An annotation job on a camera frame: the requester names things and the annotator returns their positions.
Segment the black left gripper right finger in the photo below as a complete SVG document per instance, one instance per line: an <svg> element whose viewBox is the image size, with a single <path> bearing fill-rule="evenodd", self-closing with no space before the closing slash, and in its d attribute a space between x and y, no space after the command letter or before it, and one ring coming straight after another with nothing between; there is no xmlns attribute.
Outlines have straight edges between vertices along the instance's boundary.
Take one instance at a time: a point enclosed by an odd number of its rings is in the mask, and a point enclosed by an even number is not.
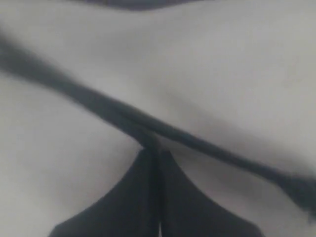
<svg viewBox="0 0 316 237"><path fill-rule="evenodd" d="M261 237L261 230L208 198L186 176L171 152L159 158L163 178L164 237Z"/></svg>

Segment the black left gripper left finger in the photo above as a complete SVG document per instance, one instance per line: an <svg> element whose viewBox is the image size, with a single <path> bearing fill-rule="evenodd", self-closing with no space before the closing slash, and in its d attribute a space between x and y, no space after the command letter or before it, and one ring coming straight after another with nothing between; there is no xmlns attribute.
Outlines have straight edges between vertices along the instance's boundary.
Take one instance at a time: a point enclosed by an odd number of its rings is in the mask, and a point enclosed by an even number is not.
<svg viewBox="0 0 316 237"><path fill-rule="evenodd" d="M58 224L51 237L157 237L156 162L143 149L122 179L101 199Z"/></svg>

